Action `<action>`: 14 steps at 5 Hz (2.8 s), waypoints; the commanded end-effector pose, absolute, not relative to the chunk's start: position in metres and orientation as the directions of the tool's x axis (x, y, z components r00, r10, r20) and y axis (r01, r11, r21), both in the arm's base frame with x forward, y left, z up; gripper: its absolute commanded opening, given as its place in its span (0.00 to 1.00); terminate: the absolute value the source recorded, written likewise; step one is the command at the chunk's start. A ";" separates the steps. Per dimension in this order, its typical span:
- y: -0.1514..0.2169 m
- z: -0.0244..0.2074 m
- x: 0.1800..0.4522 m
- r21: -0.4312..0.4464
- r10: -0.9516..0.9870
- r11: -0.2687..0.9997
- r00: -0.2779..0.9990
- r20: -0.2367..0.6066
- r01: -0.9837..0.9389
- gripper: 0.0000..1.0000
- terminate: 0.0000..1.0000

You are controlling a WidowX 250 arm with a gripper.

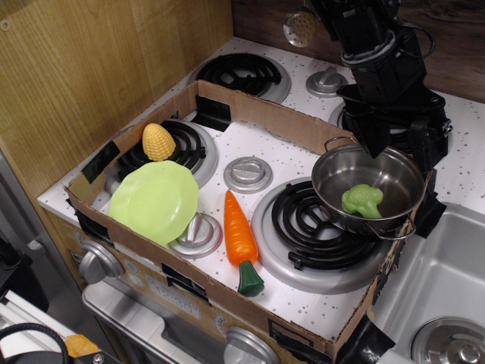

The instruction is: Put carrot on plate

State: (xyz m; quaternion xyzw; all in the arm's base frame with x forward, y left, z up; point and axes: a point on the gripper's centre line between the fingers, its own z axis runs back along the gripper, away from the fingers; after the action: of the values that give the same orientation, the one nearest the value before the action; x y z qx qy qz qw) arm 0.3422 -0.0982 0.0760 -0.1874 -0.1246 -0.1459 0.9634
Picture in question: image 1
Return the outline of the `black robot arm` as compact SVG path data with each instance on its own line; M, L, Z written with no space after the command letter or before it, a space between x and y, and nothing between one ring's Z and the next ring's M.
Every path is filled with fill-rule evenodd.
M337 94L343 120L364 151L375 158L393 144L427 173L449 151L451 121L445 99L424 85L427 75L416 31L398 17L399 1L314 1L323 25L342 47L341 59L355 79Z

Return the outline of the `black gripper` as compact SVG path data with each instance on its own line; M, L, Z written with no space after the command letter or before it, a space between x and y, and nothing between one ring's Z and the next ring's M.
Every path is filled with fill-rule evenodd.
M436 104L432 98L438 96L444 101L445 111L445 99L424 85L426 71L422 62L347 62L346 66L355 82L338 90L344 102L423 108ZM370 157L378 157L391 143L390 129L373 114L353 115L345 110L344 119ZM408 140L423 173L432 171L448 155L448 135L442 123L416 120L408 130Z

